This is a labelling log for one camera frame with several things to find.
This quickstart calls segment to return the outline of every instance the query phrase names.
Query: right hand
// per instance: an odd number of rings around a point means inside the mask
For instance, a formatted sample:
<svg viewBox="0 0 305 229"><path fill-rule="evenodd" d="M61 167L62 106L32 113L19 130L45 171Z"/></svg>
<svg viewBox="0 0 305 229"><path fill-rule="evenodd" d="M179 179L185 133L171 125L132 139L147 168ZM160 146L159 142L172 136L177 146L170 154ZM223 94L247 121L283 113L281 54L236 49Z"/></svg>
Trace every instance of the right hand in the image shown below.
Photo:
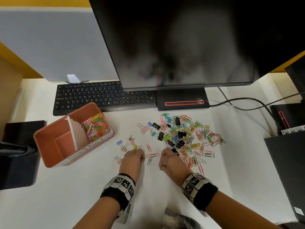
<svg viewBox="0 0 305 229"><path fill-rule="evenodd" d="M162 151L159 167L179 187L182 186L185 179L192 173L184 161L170 148Z"/></svg>

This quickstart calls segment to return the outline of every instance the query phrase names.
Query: hand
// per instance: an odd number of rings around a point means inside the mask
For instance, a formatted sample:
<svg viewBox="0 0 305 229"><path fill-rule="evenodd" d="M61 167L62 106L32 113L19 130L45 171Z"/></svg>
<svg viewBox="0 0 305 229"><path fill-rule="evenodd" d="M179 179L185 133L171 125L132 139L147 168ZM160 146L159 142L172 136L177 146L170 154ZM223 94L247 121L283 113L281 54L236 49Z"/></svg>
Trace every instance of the hand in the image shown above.
<svg viewBox="0 0 305 229"><path fill-rule="evenodd" d="M169 148L164 149L161 156L159 163L160 170L163 170L177 186L181 187L192 171L184 161Z"/></svg>
<svg viewBox="0 0 305 229"><path fill-rule="evenodd" d="M143 150L132 150L125 153L119 173L128 174L137 183L141 174L142 163L145 161Z"/></svg>

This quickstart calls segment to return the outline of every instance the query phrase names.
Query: left hand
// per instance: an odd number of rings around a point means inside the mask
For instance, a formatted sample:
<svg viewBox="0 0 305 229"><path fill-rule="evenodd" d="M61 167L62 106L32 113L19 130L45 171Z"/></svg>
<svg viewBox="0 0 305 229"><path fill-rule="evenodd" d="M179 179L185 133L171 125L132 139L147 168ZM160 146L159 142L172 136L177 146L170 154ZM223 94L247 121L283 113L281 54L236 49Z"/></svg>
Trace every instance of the left hand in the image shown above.
<svg viewBox="0 0 305 229"><path fill-rule="evenodd" d="M119 173L128 174L137 183L141 174L142 163L145 161L143 150L137 149L125 153Z"/></svg>

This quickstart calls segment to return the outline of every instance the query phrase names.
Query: white paper tag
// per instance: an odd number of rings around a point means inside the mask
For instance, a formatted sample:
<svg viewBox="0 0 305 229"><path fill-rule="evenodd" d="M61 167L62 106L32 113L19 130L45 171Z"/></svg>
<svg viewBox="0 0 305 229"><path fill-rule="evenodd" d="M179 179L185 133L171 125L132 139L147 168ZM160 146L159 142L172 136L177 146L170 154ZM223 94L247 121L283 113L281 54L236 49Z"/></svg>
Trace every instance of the white paper tag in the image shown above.
<svg viewBox="0 0 305 229"><path fill-rule="evenodd" d="M303 213L303 211L302 211L300 208L294 207L294 209L295 209L295 211L296 211L298 214L304 216L304 213Z"/></svg>

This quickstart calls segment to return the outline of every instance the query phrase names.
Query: wristband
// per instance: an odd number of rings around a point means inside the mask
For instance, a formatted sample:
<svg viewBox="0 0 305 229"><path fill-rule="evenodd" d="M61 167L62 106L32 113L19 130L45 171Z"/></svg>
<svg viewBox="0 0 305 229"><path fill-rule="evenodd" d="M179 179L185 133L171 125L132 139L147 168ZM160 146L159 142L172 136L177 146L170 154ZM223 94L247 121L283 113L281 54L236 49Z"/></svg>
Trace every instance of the wristband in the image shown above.
<svg viewBox="0 0 305 229"><path fill-rule="evenodd" d="M120 204L120 212L115 220L116 222L126 223L134 190L135 182L124 173L113 177L103 188L101 197L111 197Z"/></svg>
<svg viewBox="0 0 305 229"><path fill-rule="evenodd" d="M204 214L218 188L199 173L190 174L184 181L182 193L187 199Z"/></svg>

